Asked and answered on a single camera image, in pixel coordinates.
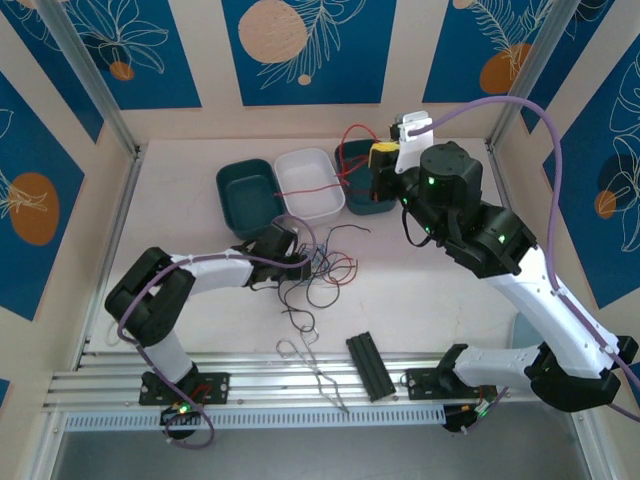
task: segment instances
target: beige wall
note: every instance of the beige wall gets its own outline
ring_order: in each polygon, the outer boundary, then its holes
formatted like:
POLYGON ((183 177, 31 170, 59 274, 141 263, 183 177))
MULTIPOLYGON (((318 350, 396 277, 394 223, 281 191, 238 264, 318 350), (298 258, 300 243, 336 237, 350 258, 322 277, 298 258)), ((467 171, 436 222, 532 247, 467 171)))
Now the beige wall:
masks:
MULTIPOLYGON (((607 75, 640 34, 638 0, 616 0, 584 54, 576 63, 556 98, 549 106, 560 134, 564 135, 575 118, 596 92, 607 75)), ((546 240, 551 205, 551 190, 542 164, 551 152, 551 140, 542 122, 528 135, 518 120, 499 149, 501 169, 506 177, 514 208, 541 242, 546 240)), ((566 225, 560 221, 557 233, 556 261, 558 273, 587 308, 605 326, 617 334, 640 339, 640 290, 626 295, 603 309, 596 307, 566 225)), ((640 413, 632 401, 627 384, 618 394, 617 403, 640 413)), ((627 465, 628 471, 640 469, 637 444, 640 426, 611 412, 602 410, 610 435, 627 465)))
MULTIPOLYGON (((453 104, 423 105, 424 88, 449 0, 398 0, 380 105, 242 106, 220 0, 171 0, 201 109, 123 112, 136 139, 340 137, 364 122, 380 135, 396 114, 426 109, 438 118, 453 104)), ((449 122, 441 137, 485 137, 499 106, 449 122)))
POLYGON ((36 319, 0 308, 0 377, 11 381, 0 416, 0 478, 5 479, 32 453, 30 426, 51 372, 70 367, 129 160, 108 128, 98 145, 91 141, 2 15, 0 71, 85 173, 36 319))

